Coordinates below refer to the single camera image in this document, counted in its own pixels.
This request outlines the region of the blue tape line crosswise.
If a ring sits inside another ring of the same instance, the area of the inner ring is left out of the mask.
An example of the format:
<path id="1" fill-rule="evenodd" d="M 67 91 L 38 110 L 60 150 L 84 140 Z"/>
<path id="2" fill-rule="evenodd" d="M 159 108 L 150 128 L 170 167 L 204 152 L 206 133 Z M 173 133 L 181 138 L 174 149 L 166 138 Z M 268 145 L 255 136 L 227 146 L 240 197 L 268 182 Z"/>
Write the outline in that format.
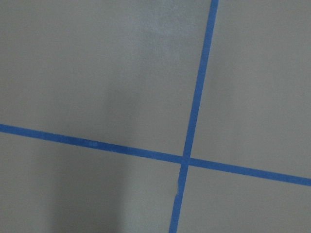
<path id="1" fill-rule="evenodd" d="M 40 139 L 40 140 L 46 140 L 46 141 L 73 145 L 73 146 L 85 147 L 85 148 L 90 148 L 90 149 L 95 149 L 95 150 L 103 150 L 103 151 L 108 151 L 108 152 L 133 155 L 136 157 L 149 158 L 149 159 L 165 161 L 165 162 L 172 162 L 176 164 L 182 163 L 182 156 L 179 156 L 179 155 L 173 155 L 173 154 L 162 153 L 162 152 L 157 152 L 157 151 L 143 150 L 143 149 L 138 149 L 138 148 L 133 148 L 133 147 L 109 144 L 109 143 L 104 143 L 104 142 L 99 142 L 99 141 L 93 141 L 93 140 L 60 135 L 60 134 L 54 134 L 54 133 L 48 133 L 48 132 L 42 132 L 42 131 L 31 130 L 31 129 L 10 126 L 10 125 L 5 125 L 5 124 L 0 125 L 0 131 L 2 133 L 9 133 L 9 134 L 19 135 L 19 136 L 24 136 L 24 137 L 30 137 L 30 138 Z M 189 165 L 200 167 L 200 168 L 233 173 L 233 174 L 240 174 L 240 175 L 252 176 L 252 177 L 262 178 L 262 179 L 267 179 L 267 180 L 285 182 L 285 183 L 293 183 L 293 184 L 304 185 L 304 186 L 311 185 L 310 178 L 304 178 L 304 177 L 287 175 L 287 174 L 282 174 L 282 173 L 258 170 L 258 169 L 242 167 L 242 166 L 234 166 L 234 165 L 217 163 L 217 162 L 201 160 L 201 159 L 196 159 L 196 158 L 191 158 Z"/>

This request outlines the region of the blue tape line lengthwise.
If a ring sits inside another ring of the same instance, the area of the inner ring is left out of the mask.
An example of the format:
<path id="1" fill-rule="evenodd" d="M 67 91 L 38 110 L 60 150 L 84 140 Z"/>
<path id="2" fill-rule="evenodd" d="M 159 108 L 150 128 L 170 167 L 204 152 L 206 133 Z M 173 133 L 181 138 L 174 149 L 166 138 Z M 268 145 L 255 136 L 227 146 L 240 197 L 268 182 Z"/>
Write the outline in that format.
<path id="1" fill-rule="evenodd" d="M 194 141 L 194 135 L 196 130 L 196 124 L 198 119 L 198 113 L 200 109 L 201 97 L 205 82 L 206 70 L 208 65 L 208 58 L 212 43 L 213 30 L 215 20 L 217 16 L 219 2 L 212 0 L 209 7 L 209 13 L 207 18 L 207 25 L 205 30 L 205 36 L 202 46 L 202 53 L 200 58 L 200 64 L 197 73 L 196 85 L 191 105 L 190 118 L 187 128 L 187 134 L 184 144 L 183 155 L 180 164 L 180 170 L 177 181 L 177 194 L 174 198 L 171 221 L 169 226 L 169 233 L 175 233 L 178 229 L 178 222 L 181 213 L 181 207 L 183 202 L 183 196 L 185 191 L 185 185 L 188 175 L 188 169 L 190 166 L 191 152 Z"/>

